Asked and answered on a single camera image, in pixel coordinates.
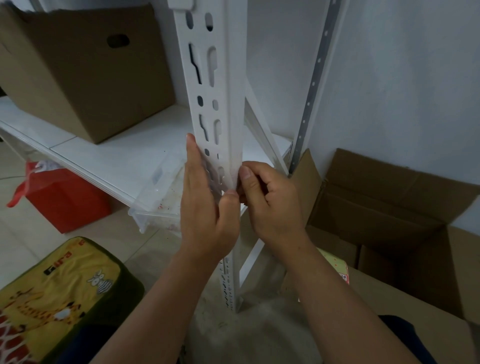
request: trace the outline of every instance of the forearm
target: forearm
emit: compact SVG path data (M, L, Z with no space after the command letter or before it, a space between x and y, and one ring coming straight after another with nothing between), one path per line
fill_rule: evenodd
M304 234L281 259L326 363L418 363Z
M175 363L216 262L180 250L92 363Z

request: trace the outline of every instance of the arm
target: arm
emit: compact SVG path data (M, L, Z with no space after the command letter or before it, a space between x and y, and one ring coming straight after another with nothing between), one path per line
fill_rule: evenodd
M216 206L191 134L187 135L187 156L180 249L93 359L94 364L175 363L205 284L238 238L238 194L227 191Z
M245 162L240 179L253 229L292 275L324 361L418 363L309 240L293 183L258 162Z

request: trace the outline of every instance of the red plastic bag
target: red plastic bag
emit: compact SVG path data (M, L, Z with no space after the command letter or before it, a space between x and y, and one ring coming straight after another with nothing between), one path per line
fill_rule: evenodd
M7 207L25 196L61 233L111 214L108 195L51 160L27 162L26 178Z

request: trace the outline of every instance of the clear plastic bin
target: clear plastic bin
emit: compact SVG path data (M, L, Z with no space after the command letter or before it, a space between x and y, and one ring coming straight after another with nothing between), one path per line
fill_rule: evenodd
M141 233L149 226L156 226L180 236L180 202L186 160L186 155L168 154L128 210Z

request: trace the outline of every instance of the hand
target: hand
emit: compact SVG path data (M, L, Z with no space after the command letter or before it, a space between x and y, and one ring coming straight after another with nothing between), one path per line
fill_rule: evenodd
M214 201L195 137L187 134L187 163L180 206L182 243L180 250L194 258L218 263L240 233L240 201L228 190L218 206Z
M306 235L295 185L261 162L244 162L239 176L253 230L277 256L281 255L292 241Z

